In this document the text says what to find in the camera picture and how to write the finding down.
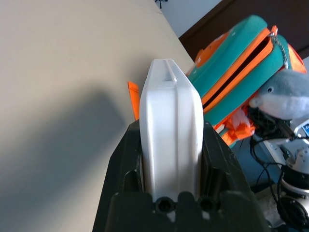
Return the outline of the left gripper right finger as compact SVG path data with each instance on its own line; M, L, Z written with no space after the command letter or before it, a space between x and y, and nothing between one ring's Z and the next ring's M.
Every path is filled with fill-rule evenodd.
M201 193L226 190L248 192L250 187L236 155L209 122L204 123L201 156Z

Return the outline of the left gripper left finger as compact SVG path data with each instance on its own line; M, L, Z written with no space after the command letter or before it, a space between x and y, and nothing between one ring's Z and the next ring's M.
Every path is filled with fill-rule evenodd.
M110 157L103 191L143 192L139 121L131 123Z

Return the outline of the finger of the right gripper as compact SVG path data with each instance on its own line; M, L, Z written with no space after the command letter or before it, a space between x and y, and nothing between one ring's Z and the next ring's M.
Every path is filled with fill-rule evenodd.
M256 132L275 132L277 129L276 124L257 108L250 108L250 120L256 128Z

